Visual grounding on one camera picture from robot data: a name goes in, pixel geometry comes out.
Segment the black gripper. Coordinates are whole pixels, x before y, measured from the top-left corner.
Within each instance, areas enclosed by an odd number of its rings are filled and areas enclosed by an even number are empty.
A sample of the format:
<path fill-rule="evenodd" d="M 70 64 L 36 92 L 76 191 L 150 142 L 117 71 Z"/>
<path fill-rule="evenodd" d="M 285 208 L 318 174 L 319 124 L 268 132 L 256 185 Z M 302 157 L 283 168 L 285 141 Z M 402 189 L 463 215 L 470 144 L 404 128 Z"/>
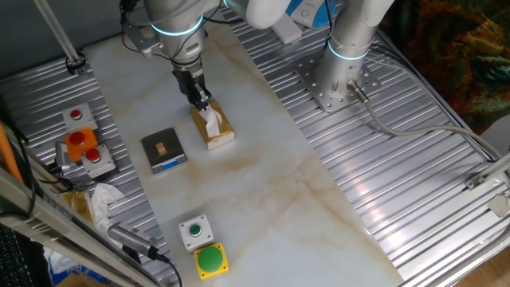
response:
<path fill-rule="evenodd" d="M 178 82 L 180 92 L 187 97 L 195 109 L 199 112 L 203 111 L 208 106 L 211 98 L 211 93 L 206 88 L 201 88 L 204 79 L 203 72 L 192 73 L 188 70 L 175 69 L 173 75 Z"/>

